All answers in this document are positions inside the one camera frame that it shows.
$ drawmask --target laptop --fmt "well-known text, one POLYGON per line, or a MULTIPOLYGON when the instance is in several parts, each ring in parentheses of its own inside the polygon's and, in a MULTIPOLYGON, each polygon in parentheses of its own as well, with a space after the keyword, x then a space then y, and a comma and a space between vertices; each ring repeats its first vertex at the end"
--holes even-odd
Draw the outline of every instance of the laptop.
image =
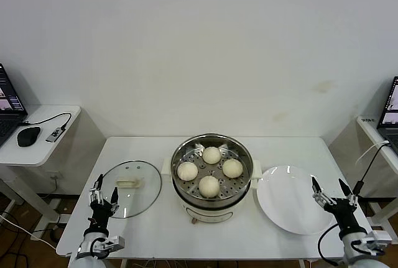
POLYGON ((0 64, 0 146, 27 116, 7 73, 0 64))
POLYGON ((394 77, 377 130, 398 154, 398 76, 394 77))

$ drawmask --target desk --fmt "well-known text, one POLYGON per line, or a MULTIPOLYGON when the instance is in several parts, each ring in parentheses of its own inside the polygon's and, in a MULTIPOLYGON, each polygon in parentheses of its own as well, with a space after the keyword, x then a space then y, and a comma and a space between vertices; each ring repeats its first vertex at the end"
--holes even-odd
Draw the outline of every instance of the desk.
MULTIPOLYGON (((166 157, 186 137, 110 137, 101 151, 72 216, 57 246, 57 254, 74 253, 92 216, 88 190, 101 173, 128 160, 145 160, 162 168, 166 157)), ((324 141, 319 137, 237 137, 261 161, 262 170, 291 164, 319 178, 332 196, 343 197, 338 178, 344 180, 324 141)), ((154 259, 318 259, 320 234, 301 236, 276 226, 260 209, 254 192, 249 192, 236 216, 218 224, 191 224, 177 199, 170 176, 155 203, 145 212, 127 219, 109 219, 109 235, 120 235, 126 247, 110 258, 154 259)), ((358 223, 370 231, 363 212, 355 212, 358 223)), ((334 229, 323 242, 326 257, 342 257, 343 244, 334 229)))
MULTIPOLYGON (((358 125, 366 133, 373 144, 381 142, 384 138, 377 131, 377 123, 379 122, 377 116, 359 116, 357 118, 358 125)), ((389 164, 392 171, 398 174, 398 155, 390 147, 384 147, 380 150, 380 154, 384 157, 389 164)), ((392 228, 388 219, 398 212, 398 198, 390 202, 383 209, 380 208, 378 203, 369 203, 374 216, 368 217, 371 226, 380 226, 383 230, 387 231, 392 238, 393 244, 398 244, 398 236, 392 228)))
MULTIPOLYGON (((60 116, 51 121, 40 124, 41 132, 36 142, 30 147, 19 147, 17 135, 19 131, 31 127, 21 126, 11 135, 11 137, 0 147, 0 179, 26 202, 31 204, 36 210, 43 214, 42 219, 36 226, 37 229, 45 229, 49 222, 57 222, 59 214, 53 209, 56 208, 59 200, 54 200, 50 205, 46 204, 15 172, 14 167, 38 167, 44 164, 51 156, 51 153, 58 146, 62 138, 67 133, 69 127, 80 113, 79 106, 70 105, 31 105, 26 106, 28 117, 26 121, 39 122, 51 118, 60 113, 71 113, 72 117, 66 126, 66 131, 55 141, 46 142, 45 139, 55 130, 64 124, 68 116, 60 116)), ((61 222, 66 222, 68 216, 63 215, 61 222)))

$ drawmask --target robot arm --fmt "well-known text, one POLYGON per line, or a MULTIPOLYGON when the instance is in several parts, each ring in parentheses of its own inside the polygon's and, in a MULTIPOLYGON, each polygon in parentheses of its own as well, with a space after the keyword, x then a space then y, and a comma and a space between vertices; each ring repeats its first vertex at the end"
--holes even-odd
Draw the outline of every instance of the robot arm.
POLYGON ((111 202, 104 200, 101 186, 103 175, 101 174, 90 189, 89 199, 90 208, 93 216, 88 218, 90 226, 83 234, 83 242, 77 250, 74 261, 70 264, 71 268, 89 267, 111 267, 109 263, 102 261, 111 252, 124 248, 124 239, 120 236, 108 238, 107 230, 109 218, 118 210, 118 189, 115 187, 111 202))
POLYGON ((376 260, 384 254, 383 249, 391 243, 385 231, 367 231, 356 221, 354 212, 358 207, 358 197, 339 179, 346 198, 331 198, 324 193, 317 180, 312 177, 313 197, 327 212, 334 215, 340 228, 339 237, 344 244, 343 262, 352 268, 388 267, 376 260))

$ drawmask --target white plate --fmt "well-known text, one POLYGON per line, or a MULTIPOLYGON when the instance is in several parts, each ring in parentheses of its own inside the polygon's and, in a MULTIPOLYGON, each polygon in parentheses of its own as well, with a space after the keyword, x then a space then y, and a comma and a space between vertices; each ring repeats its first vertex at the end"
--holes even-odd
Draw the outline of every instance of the white plate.
POLYGON ((300 235, 318 234, 333 219, 312 195, 311 176, 292 165, 266 171, 257 189, 257 198, 265 214, 282 229, 300 235))

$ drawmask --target steamed bun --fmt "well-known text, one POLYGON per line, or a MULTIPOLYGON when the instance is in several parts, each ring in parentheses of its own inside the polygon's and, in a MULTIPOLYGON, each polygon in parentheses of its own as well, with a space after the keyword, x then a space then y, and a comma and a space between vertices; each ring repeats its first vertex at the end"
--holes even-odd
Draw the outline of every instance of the steamed bun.
POLYGON ((223 164, 223 173, 228 178, 238 178, 243 173, 243 166, 236 159, 228 159, 223 164))
POLYGON ((203 160, 208 164, 216 164, 221 160, 219 148, 209 147, 203 151, 203 160))
POLYGON ((199 192, 205 198, 214 198, 220 192, 218 180, 213 176, 205 176, 199 182, 199 192))
POLYGON ((198 167, 192 162, 183 162, 178 166, 177 175, 181 180, 191 181, 198 175, 198 167))

